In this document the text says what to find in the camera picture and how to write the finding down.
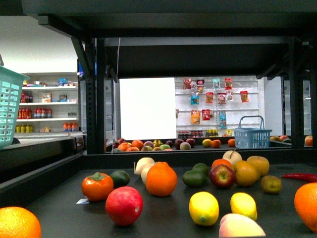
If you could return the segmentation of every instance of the basket handle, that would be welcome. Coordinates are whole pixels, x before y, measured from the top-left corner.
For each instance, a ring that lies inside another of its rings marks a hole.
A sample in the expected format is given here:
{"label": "basket handle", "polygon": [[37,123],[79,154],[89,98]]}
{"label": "basket handle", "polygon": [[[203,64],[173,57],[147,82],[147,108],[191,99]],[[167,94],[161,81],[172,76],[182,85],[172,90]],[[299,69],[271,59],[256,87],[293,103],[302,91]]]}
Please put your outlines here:
{"label": "basket handle", "polygon": [[239,122],[239,127],[238,127],[239,129],[241,129],[241,121],[243,118],[261,118],[260,129],[261,130],[264,129],[264,119],[262,116],[243,116],[243,117],[241,117],[240,122]]}

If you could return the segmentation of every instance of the red chili pepper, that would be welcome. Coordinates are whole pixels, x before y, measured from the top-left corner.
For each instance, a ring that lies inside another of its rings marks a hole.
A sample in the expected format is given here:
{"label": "red chili pepper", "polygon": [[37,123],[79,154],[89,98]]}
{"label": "red chili pepper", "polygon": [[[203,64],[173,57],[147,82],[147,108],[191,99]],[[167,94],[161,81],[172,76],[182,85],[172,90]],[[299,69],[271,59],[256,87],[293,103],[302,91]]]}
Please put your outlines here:
{"label": "red chili pepper", "polygon": [[298,179],[298,180],[303,180],[307,182],[317,182],[316,174],[306,174],[306,173],[286,174],[286,175],[282,175],[282,178]]}

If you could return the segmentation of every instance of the lime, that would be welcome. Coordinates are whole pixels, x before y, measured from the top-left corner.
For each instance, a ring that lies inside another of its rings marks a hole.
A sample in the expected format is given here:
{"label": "lime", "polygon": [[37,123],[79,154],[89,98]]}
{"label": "lime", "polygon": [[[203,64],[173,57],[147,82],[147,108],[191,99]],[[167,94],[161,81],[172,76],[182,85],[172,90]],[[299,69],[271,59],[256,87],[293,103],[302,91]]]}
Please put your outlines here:
{"label": "lime", "polygon": [[211,226],[219,217],[217,199],[209,192],[197,192],[189,200],[189,214],[201,226]]}
{"label": "lime", "polygon": [[195,164],[193,166],[192,170],[199,170],[199,171],[203,172],[206,176],[208,176],[208,172],[209,172],[208,166],[204,163]]}
{"label": "lime", "polygon": [[202,187],[207,182],[207,176],[200,170],[189,170],[184,173],[182,180],[188,187]]}
{"label": "lime", "polygon": [[109,176],[113,180],[114,188],[126,186],[130,182],[130,175],[124,170],[116,170]]}

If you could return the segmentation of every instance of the shopping basket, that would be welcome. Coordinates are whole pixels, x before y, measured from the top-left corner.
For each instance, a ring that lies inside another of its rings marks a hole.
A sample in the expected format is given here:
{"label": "shopping basket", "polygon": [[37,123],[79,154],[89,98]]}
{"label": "shopping basket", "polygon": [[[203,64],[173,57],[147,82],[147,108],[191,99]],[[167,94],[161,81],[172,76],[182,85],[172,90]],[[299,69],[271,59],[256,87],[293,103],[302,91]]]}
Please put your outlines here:
{"label": "shopping basket", "polygon": [[[242,128],[243,118],[261,118],[260,128]],[[264,129],[264,119],[261,116],[244,116],[240,119],[238,129],[233,129],[237,148],[256,149],[269,147],[269,137],[272,130]]]}
{"label": "shopping basket", "polygon": [[0,66],[0,149],[13,142],[23,81],[29,79]]}

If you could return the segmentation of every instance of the white wall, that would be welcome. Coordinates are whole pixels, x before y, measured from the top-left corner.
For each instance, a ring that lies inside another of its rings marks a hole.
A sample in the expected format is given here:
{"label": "white wall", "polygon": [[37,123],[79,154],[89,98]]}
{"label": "white wall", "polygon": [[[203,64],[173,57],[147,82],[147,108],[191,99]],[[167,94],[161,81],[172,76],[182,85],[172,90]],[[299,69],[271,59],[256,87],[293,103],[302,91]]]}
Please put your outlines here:
{"label": "white wall", "polygon": [[264,99],[265,99],[265,127],[272,129],[271,135],[283,134],[282,119],[282,88],[281,78],[264,80]]}
{"label": "white wall", "polygon": [[71,39],[29,16],[0,16],[0,54],[4,67],[18,73],[77,71]]}

